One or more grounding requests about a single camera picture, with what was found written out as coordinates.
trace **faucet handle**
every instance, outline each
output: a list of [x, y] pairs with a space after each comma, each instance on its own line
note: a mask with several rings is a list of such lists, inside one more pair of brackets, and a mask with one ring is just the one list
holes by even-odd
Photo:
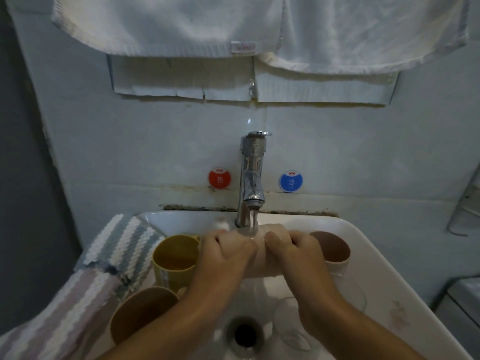
[[248, 133], [249, 138], [264, 138], [266, 136], [272, 136], [273, 134], [271, 132], [266, 132], [266, 131], [250, 131]]
[[271, 132], [252, 131], [242, 138], [241, 152], [247, 157], [262, 157], [267, 151], [266, 136], [271, 136]]

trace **sink basin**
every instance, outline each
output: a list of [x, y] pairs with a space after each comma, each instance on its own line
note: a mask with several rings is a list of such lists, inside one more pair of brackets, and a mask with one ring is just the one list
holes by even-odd
[[[234, 228], [235, 212], [211, 211], [158, 211], [147, 212], [139, 218], [165, 236], [179, 233], [204, 235], [215, 227], [219, 219]], [[390, 329], [397, 336], [428, 359], [471, 360], [468, 353], [448, 332], [413, 289], [380, 254], [373, 244], [351, 223], [323, 216], [258, 215], [260, 225], [283, 224], [288, 230], [305, 232], [328, 231], [342, 237], [351, 248], [351, 259], [345, 276], [353, 279], [363, 289], [367, 298], [365, 314]], [[150, 273], [142, 285], [154, 283]], [[193, 360], [238, 359], [227, 342], [227, 328], [239, 316], [252, 318], [262, 328], [265, 346], [249, 359], [296, 359], [285, 351], [275, 352], [271, 344], [272, 318], [280, 299], [291, 296], [282, 276], [246, 279], [229, 308], [219, 320], [211, 339], [191, 357]], [[92, 347], [87, 359], [94, 359], [113, 346], [108, 329]], [[327, 351], [315, 354], [314, 359], [333, 359]]]

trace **beige cup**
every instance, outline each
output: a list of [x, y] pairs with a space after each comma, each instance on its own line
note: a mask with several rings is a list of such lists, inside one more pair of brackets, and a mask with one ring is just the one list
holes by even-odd
[[281, 240], [291, 240], [287, 229], [279, 223], [262, 224], [258, 226], [254, 235], [250, 233], [248, 227], [242, 227], [237, 230], [224, 232], [218, 236], [222, 255], [225, 258], [230, 258], [237, 253], [246, 240], [255, 240], [258, 245], [258, 251], [252, 264], [245, 272], [245, 278], [279, 276], [282, 274], [280, 264], [276, 257], [265, 248], [265, 234], [270, 231], [277, 234]]
[[198, 236], [174, 235], [165, 238], [153, 251], [156, 283], [177, 293], [187, 287], [198, 260]]
[[350, 246], [331, 232], [313, 231], [310, 235], [320, 243], [328, 270], [331, 273], [344, 274], [350, 261]]
[[142, 327], [164, 315], [178, 301], [175, 293], [159, 286], [133, 294], [117, 308], [110, 320], [113, 342], [119, 345]]

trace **blue sticker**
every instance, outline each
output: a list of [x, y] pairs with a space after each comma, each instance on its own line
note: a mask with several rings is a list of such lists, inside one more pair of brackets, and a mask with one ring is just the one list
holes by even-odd
[[289, 170], [280, 177], [280, 188], [285, 192], [295, 192], [300, 189], [303, 184], [303, 177], [295, 170]]

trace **chrome faucet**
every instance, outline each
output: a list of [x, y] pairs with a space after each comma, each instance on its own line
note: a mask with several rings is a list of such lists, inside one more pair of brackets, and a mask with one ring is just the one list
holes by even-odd
[[257, 227], [258, 211], [265, 203], [262, 188], [262, 164], [267, 151], [266, 136], [272, 135], [264, 131], [252, 131], [242, 138], [243, 154], [240, 174], [240, 194], [238, 197], [238, 214], [235, 224], [239, 228]]

